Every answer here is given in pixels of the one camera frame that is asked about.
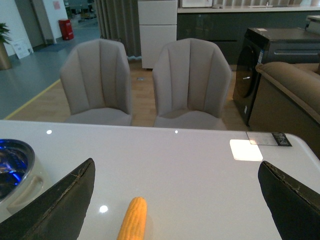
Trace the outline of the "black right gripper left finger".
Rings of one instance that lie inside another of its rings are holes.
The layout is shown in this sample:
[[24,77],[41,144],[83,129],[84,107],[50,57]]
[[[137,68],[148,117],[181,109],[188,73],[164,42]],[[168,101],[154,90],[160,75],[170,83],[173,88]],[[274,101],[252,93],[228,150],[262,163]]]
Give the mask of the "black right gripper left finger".
[[76,240],[95,183],[88,158],[38,198],[0,224],[2,240]]

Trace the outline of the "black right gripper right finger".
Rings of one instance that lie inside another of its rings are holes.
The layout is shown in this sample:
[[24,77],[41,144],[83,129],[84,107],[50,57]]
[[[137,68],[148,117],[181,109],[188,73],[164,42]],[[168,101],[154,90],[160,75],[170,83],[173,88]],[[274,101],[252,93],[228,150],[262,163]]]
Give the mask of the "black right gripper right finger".
[[263,198],[283,240],[320,238],[320,194],[267,161],[258,169]]

